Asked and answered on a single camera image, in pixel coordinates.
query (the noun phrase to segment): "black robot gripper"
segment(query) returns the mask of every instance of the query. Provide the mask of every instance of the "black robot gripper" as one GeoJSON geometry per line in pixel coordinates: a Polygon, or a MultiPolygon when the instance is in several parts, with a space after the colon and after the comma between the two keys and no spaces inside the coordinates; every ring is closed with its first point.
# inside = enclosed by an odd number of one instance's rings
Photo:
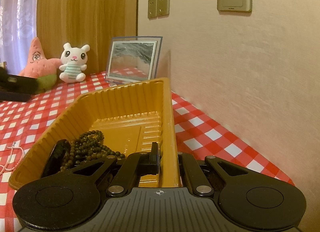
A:
{"type": "Polygon", "coordinates": [[[101,158],[21,187],[13,209],[31,231],[297,232],[306,200],[295,186],[214,156],[178,153],[184,187],[138,187],[159,173],[159,148],[101,158]]]}

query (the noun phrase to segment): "plush toy's ear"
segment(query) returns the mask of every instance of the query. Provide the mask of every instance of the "plush toy's ear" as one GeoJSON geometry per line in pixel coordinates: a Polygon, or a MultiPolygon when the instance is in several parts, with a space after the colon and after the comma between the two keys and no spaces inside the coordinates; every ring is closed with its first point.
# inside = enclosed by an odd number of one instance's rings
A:
{"type": "Polygon", "coordinates": [[[70,49],[71,48],[70,43],[67,42],[65,45],[63,45],[63,48],[64,49],[70,49]]]}
{"type": "Polygon", "coordinates": [[[85,52],[88,52],[90,50],[90,46],[88,44],[82,46],[82,48],[85,52]]]}

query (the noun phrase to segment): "white bear plush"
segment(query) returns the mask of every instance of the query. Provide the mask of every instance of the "white bear plush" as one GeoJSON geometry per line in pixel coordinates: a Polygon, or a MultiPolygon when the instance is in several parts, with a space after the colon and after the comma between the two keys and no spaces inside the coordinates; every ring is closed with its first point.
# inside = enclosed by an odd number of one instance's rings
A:
{"type": "Polygon", "coordinates": [[[60,74],[60,79],[66,83],[83,81],[85,74],[82,71],[87,68],[87,52],[90,50],[90,46],[86,44],[82,48],[72,48],[70,43],[66,43],[63,47],[62,65],[59,67],[63,72],[60,74]]]}

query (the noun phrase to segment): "striped shirt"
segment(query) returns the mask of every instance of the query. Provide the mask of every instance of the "striped shirt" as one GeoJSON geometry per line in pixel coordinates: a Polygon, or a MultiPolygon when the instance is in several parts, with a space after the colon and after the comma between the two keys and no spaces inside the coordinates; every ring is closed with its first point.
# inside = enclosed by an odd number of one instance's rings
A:
{"type": "Polygon", "coordinates": [[[64,72],[68,74],[69,79],[76,79],[76,77],[82,72],[81,65],[67,64],[67,68],[64,72]]]}

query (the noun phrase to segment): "table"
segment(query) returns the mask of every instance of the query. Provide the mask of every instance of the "table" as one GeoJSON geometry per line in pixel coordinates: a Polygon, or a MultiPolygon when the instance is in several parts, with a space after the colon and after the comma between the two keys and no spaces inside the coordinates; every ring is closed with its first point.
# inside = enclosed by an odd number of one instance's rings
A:
{"type": "MultiPolygon", "coordinates": [[[[27,152],[45,129],[80,94],[108,87],[105,72],[87,76],[80,83],[58,84],[56,88],[37,95],[28,103],[0,104],[0,164],[10,155],[7,146],[15,141],[27,152]]],[[[251,170],[293,184],[274,164],[229,132],[201,110],[172,92],[172,107],[178,151],[191,153],[196,159],[215,155],[251,170]]],[[[22,151],[15,149],[8,168],[13,168],[22,151]]],[[[21,226],[12,209],[15,191],[8,185],[11,172],[0,177],[0,232],[18,231],[21,226]]]]}

